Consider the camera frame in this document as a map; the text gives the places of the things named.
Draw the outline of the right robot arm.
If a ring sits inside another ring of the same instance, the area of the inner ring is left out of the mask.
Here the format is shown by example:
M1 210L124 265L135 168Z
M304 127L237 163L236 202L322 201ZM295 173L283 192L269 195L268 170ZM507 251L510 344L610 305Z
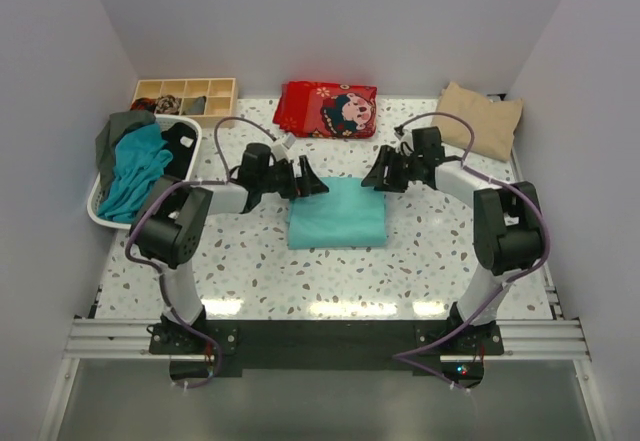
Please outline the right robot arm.
M448 156L436 127L413 130L398 148L382 146L361 185L403 193L411 182L452 196L473 213L477 268L452 305L443 335L421 348L447 343L452 351L466 354L481 341L479 327L496 321L515 281L541 268L548 258L549 230L537 191L529 182L509 184L473 169L465 157Z

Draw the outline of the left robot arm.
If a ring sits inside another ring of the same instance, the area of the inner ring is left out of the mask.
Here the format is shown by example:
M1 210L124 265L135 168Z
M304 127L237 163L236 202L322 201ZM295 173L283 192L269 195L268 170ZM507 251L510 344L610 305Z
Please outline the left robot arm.
M306 156L293 162L261 143L246 146L240 164L225 181L162 176L132 222L125 247L129 261L151 267L158 279L164 309L160 321L147 327L150 352L223 353L214 329L207 325L192 269L210 217L247 214L266 194L292 201L329 191Z

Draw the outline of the mint green t shirt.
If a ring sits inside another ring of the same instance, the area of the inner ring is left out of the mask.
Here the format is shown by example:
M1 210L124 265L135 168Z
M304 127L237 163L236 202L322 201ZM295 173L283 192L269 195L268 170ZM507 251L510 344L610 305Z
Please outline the mint green t shirt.
M326 177L325 194L298 198L288 217L288 247L378 248L387 243L385 195L359 178Z

